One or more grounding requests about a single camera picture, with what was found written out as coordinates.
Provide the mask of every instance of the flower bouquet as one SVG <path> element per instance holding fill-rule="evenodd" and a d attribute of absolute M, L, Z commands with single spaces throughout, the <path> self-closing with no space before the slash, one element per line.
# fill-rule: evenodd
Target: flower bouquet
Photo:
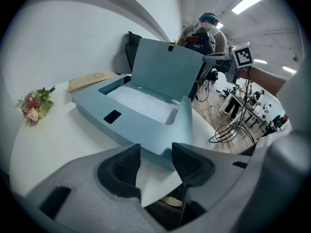
<path fill-rule="evenodd" d="M 50 93 L 54 89 L 53 87 L 51 90 L 43 88 L 37 91 L 31 91 L 27 96 L 17 101 L 16 107 L 21 109 L 26 126 L 35 125 L 39 119 L 46 116 L 54 104 L 49 100 Z"/>

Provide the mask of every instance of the white wall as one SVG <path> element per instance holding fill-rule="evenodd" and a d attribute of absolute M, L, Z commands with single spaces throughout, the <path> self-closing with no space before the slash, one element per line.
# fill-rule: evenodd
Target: white wall
<path fill-rule="evenodd" d="M 0 73 L 0 168 L 7 174 L 15 137 L 22 123 L 23 117 L 15 108 Z"/>
<path fill-rule="evenodd" d="M 158 22 L 171 41 L 182 31 L 181 0 L 136 0 Z"/>
<path fill-rule="evenodd" d="M 92 72 L 130 73 L 125 54 L 127 32 L 156 40 L 179 35 L 181 20 L 172 19 L 178 15 L 179 0 L 173 1 L 175 7 L 167 0 L 140 1 L 159 20 L 156 22 L 135 0 L 27 0 L 0 45 L 3 169 L 8 170 L 21 126 L 21 115 L 13 108 L 21 96 Z"/>

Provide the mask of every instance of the desk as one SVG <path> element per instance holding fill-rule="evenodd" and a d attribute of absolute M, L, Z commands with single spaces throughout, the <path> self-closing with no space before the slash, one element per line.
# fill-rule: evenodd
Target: desk
<path fill-rule="evenodd" d="M 12 190 L 24 197 L 69 161 L 120 146 L 80 114 L 67 91 L 68 82 L 55 88 L 49 114 L 35 127 L 25 129 L 22 125 L 14 142 L 10 183 Z M 193 145 L 212 150 L 214 144 L 208 139 L 213 135 L 215 130 L 192 110 Z M 166 196 L 181 183 L 176 171 L 141 159 L 136 187 L 141 189 L 142 207 Z"/>
<path fill-rule="evenodd" d="M 242 99 L 240 99 L 239 97 L 237 97 L 235 94 L 232 94 L 230 93 L 230 95 L 228 96 L 227 100 L 224 102 L 224 104 L 220 107 L 220 109 L 218 110 L 218 112 L 223 112 L 226 108 L 226 106 L 228 105 L 229 101 L 231 98 L 234 98 L 236 101 L 238 101 L 238 103 L 240 104 L 240 106 L 242 106 L 243 108 L 243 105 L 244 105 L 244 101 Z M 251 115 L 246 121 L 245 123 L 247 123 L 249 121 L 249 119 L 251 117 L 255 117 L 258 121 L 261 121 L 262 124 L 261 126 L 266 122 L 266 120 L 262 119 L 256 111 L 252 111 L 249 107 L 250 105 L 246 104 L 246 108 L 244 108 L 243 110 L 247 110 L 248 113 Z M 233 124 L 235 123 L 236 121 L 239 120 L 239 118 L 241 118 L 241 114 L 242 114 L 242 111 L 230 122 L 230 124 Z"/>

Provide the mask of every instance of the light blue box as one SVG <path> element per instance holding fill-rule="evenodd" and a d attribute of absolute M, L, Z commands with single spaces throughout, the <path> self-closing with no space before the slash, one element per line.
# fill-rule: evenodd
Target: light blue box
<path fill-rule="evenodd" d="M 141 39 L 131 81 L 124 84 L 126 75 L 120 75 L 72 97 L 78 110 L 106 135 L 121 145 L 139 143 L 143 158 L 174 170 L 172 142 L 192 144 L 192 111 L 188 95 L 202 65 L 200 53 L 170 43 Z M 176 105 L 173 100 L 180 102 L 173 124 L 158 122 L 106 96 L 122 85 L 167 103 Z M 121 115 L 109 124 L 104 117 L 114 110 Z"/>

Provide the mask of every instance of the wooden floor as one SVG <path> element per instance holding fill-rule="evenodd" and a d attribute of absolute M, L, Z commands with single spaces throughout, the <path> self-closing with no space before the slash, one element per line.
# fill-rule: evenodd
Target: wooden floor
<path fill-rule="evenodd" d="M 205 102 L 198 102 L 196 99 L 194 99 L 192 102 L 193 109 L 197 113 L 199 113 L 200 116 L 203 117 L 204 120 L 208 122 L 215 130 L 225 124 L 229 124 L 232 120 L 230 117 L 232 111 L 228 113 L 228 115 L 225 115 L 223 112 L 222 113 L 218 112 L 219 108 L 225 102 L 225 99 L 220 98 L 219 95 L 220 93 L 217 92 L 212 87 L 209 89 L 209 96 Z M 204 100 L 206 98 L 206 91 L 204 89 L 200 92 L 198 98 L 199 100 Z M 244 121 L 248 117 L 249 114 L 246 113 Z M 246 126 L 247 130 L 251 133 L 252 137 L 256 142 L 256 139 L 260 138 L 263 135 L 263 133 L 261 132 L 261 129 L 258 127 L 258 124 L 254 125 L 251 129 L 249 128 L 249 126 L 252 125 L 253 122 L 254 119 L 252 118 L 247 122 L 247 124 L 244 122 L 244 125 Z M 237 132 L 237 136 L 231 142 L 217 143 L 214 149 L 220 152 L 238 154 L 252 145 L 253 143 L 249 139 L 249 137 L 245 136 L 244 133 L 241 130 L 239 130 Z"/>

